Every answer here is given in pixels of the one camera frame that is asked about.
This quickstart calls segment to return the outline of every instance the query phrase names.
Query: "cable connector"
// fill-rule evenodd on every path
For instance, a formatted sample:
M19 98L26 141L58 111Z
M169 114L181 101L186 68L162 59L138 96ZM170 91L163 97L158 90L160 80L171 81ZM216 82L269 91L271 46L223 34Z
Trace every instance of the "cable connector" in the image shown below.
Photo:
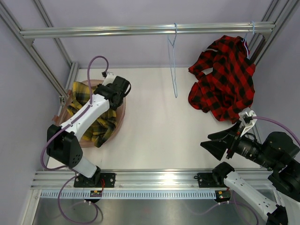
M104 78L106 78L107 77L107 73L104 71L104 72L102 72L102 76L104 77Z
M250 123L250 121L253 120L252 116L243 116L243 119L246 123Z

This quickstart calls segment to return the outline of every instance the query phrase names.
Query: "plaid shirt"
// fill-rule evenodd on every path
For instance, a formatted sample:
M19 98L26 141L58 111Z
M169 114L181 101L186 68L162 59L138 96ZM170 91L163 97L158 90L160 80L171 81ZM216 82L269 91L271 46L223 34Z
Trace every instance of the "plaid shirt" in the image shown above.
M242 40L224 35L188 69L198 79L189 93L189 103L205 113L211 110L218 121L235 123L238 113L253 102L255 65L247 58Z
M89 99L89 87L83 83L74 82L72 103L67 107L68 113L73 116L89 101ZM83 134L82 139L94 142L94 145L99 148L112 135L116 126L116 111L109 109L92 123Z

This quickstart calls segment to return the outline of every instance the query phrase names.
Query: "white table surface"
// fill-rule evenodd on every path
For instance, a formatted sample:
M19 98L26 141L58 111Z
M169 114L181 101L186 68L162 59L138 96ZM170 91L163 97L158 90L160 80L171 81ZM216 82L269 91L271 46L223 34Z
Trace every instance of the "white table surface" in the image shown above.
M92 69L91 79L102 79L102 69ZM126 112L118 134L100 148L83 149L83 154L101 169L209 169L216 160L200 142L207 135L232 126L217 121L211 112L203 113L188 102L196 82L187 68L177 68L178 97L174 97L169 68L110 69L129 80L131 92L126 97ZM77 81L87 79L80 69ZM259 166L237 154L223 157L235 168ZM48 167L61 165L50 158Z

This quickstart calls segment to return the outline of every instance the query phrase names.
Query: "wooden basket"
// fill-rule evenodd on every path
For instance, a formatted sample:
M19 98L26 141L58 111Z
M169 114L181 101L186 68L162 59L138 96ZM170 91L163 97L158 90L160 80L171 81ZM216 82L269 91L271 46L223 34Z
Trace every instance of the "wooden basket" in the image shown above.
M90 84L91 84L92 87L95 87L95 86L97 86L98 84L100 84L102 82L103 82L102 80L91 80ZM87 80L83 81L82 83L88 85ZM56 126L59 126L60 124L62 124L63 122L65 122L65 121L67 121L68 119L71 118L71 115L67 112L67 106L70 105L71 102L72 102L72 91L69 90L68 94L69 94L69 98L67 99L65 106L62 108L62 110L60 112L60 115L59 116L56 115L53 118L53 121L55 122ZM110 136L110 138L105 143L111 141L116 136L118 131L120 130L120 128L122 126L122 123L123 123L124 115L125 115L125 108L126 108L126 99L124 98L123 99L123 104L119 108L117 108L117 110L116 110L117 127L115 128L112 135ZM80 146L82 148L89 148L89 147L94 146L94 143L92 141L86 141L86 140L83 140L83 139L81 139L79 141L79 143L80 143Z

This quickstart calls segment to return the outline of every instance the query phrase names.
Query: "yellow plaid fabric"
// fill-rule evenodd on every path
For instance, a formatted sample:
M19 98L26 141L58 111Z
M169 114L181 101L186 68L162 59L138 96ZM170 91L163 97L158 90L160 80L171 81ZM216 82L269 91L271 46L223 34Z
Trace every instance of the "yellow plaid fabric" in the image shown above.
M89 87L81 82L73 83L72 103L67 107L68 113L73 116L90 99ZM94 142L96 147L100 147L112 135L117 126L116 111L109 109L100 115L95 122L87 129L82 138L86 141Z

